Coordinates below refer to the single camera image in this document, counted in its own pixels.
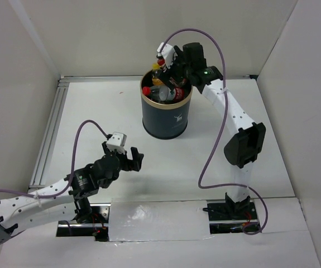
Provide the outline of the clear bottle red label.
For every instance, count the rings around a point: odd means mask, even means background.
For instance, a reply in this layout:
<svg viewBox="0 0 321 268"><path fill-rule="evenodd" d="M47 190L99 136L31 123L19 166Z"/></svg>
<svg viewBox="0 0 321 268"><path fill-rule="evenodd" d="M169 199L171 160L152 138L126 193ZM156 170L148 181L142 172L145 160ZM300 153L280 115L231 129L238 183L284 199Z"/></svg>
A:
<svg viewBox="0 0 321 268"><path fill-rule="evenodd" d="M181 88L170 89L165 85L143 87L142 93L147 98L156 102L176 103L184 99L184 90Z"/></svg>

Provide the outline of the clear bottle yellow cap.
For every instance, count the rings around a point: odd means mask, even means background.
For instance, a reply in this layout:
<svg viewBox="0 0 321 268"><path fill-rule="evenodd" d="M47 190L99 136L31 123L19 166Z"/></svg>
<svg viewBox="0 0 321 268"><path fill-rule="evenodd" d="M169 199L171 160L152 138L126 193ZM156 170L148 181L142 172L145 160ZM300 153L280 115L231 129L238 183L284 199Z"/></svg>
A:
<svg viewBox="0 0 321 268"><path fill-rule="evenodd" d="M162 68L158 63L153 63L151 71L151 80L153 85L163 85L164 83L159 79L159 75L162 73Z"/></svg>

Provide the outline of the clear bottle red cap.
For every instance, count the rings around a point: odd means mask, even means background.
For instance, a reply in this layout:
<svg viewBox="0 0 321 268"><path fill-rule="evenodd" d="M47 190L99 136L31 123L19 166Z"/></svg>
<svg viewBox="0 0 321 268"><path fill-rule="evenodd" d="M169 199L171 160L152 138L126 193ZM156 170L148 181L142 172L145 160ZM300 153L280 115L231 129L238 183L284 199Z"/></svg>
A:
<svg viewBox="0 0 321 268"><path fill-rule="evenodd" d="M174 54L174 61L170 69L165 66L165 61L163 58L157 58L157 63L161 66L163 71L173 71L175 74L174 80L176 82L176 87L178 88L178 82L181 78L186 78L184 75L185 61L182 56Z"/></svg>

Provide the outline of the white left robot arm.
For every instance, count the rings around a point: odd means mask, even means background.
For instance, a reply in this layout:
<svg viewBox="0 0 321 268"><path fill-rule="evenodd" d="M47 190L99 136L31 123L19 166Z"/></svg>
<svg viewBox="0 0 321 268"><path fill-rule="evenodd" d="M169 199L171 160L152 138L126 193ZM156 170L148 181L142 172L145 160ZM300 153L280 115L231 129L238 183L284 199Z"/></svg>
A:
<svg viewBox="0 0 321 268"><path fill-rule="evenodd" d="M107 189L121 171L140 171L144 155L135 147L132 157L102 144L104 156L74 175L34 191L29 196L0 199L0 245L23 231L58 221L87 222L92 216L89 197Z"/></svg>

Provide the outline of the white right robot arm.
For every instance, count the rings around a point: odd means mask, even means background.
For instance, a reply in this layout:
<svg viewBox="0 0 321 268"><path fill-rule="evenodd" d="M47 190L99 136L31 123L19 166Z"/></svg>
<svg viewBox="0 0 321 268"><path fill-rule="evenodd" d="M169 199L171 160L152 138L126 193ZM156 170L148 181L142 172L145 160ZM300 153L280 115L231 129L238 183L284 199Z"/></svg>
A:
<svg viewBox="0 0 321 268"><path fill-rule="evenodd" d="M208 66L200 43L179 48L163 42L157 49L157 59L161 67L158 77L165 85L174 89L190 83L221 115L220 130L228 130L231 136L223 152L233 173L233 187L225 194L225 212L229 218L239 218L250 203L253 163L262 151L266 127L256 123L236 101L224 73Z"/></svg>

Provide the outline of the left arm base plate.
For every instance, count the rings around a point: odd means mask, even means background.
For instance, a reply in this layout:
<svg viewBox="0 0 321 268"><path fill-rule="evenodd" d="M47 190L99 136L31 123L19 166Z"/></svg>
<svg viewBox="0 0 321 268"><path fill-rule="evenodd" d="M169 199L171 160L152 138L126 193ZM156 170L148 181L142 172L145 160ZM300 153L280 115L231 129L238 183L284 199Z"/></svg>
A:
<svg viewBox="0 0 321 268"><path fill-rule="evenodd" d="M93 203L90 205L91 215L82 223L59 221L56 237L93 238L98 242L108 242L110 203Z"/></svg>

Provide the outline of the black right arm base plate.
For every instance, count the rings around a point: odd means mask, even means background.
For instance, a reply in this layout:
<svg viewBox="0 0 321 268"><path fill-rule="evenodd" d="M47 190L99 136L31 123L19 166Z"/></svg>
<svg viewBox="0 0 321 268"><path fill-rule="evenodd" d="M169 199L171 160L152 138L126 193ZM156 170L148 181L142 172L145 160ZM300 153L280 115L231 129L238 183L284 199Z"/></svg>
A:
<svg viewBox="0 0 321 268"><path fill-rule="evenodd" d="M248 208L234 216L226 211L225 202L207 203L203 212L208 215L211 234L242 233L243 227L249 233L260 229L254 202L250 202Z"/></svg>

